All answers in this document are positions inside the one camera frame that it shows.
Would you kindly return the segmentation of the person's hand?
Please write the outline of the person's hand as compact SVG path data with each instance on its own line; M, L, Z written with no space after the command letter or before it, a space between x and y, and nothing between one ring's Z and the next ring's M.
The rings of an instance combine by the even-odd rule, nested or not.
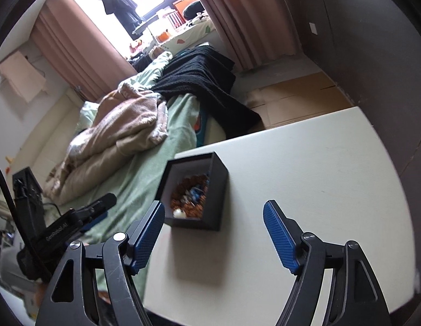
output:
M36 306L38 308L41 307L41 304L42 304L42 301L44 299L47 287L48 287L48 285L45 284L45 283L38 283L37 286L36 286L36 292L35 292L34 298L35 298ZM109 304L109 305L111 304L111 301L109 299L109 294L108 294L107 291L99 291L98 297L101 300L103 300L104 302L106 302L107 304Z

